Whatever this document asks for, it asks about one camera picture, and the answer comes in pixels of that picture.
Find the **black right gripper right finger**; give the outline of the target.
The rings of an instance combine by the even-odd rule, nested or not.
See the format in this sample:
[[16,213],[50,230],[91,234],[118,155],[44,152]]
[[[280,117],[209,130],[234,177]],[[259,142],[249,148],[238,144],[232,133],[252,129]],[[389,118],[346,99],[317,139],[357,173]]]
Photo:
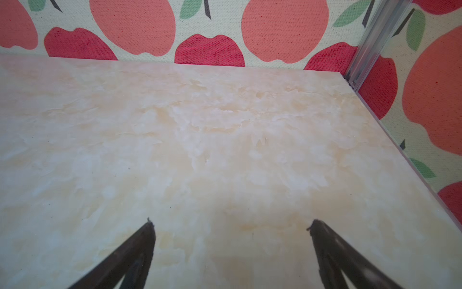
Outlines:
[[400,289],[325,222],[315,219],[307,229],[314,244],[319,273],[326,289]]

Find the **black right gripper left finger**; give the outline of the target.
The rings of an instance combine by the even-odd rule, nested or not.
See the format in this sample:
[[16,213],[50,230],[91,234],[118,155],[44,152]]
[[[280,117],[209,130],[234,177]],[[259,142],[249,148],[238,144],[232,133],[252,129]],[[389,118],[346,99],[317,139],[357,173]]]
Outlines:
[[156,233],[148,220],[72,289],[143,289],[154,256]]

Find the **aluminium right rear corner post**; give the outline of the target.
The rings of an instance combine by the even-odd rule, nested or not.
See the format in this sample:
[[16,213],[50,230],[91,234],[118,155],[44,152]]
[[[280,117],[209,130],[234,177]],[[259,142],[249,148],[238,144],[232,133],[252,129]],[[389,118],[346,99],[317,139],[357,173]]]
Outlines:
[[355,92],[360,90],[367,79],[411,3],[411,0],[387,0],[380,3],[344,75],[344,79]]

